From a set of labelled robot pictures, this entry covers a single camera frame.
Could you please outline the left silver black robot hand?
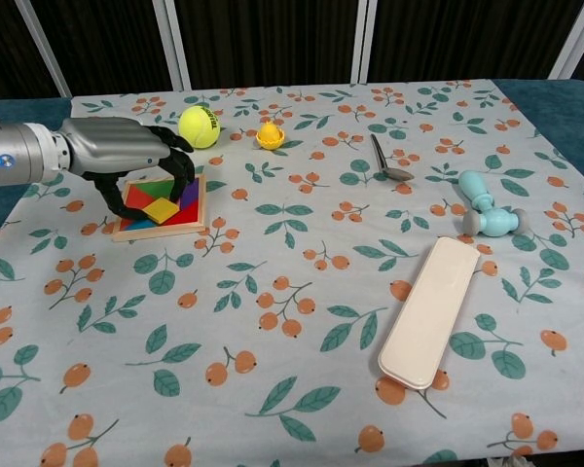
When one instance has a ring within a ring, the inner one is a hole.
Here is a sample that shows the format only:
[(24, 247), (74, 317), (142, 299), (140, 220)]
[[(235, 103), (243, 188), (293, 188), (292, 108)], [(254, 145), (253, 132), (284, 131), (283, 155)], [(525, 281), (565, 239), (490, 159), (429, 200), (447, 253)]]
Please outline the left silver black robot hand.
[(169, 200), (181, 198), (195, 180), (191, 144), (166, 126), (144, 126), (120, 117), (68, 118), (58, 131), (67, 142), (69, 171), (94, 183), (109, 210), (132, 221), (145, 220), (141, 209), (125, 205), (117, 183), (130, 172), (158, 166), (173, 176)]

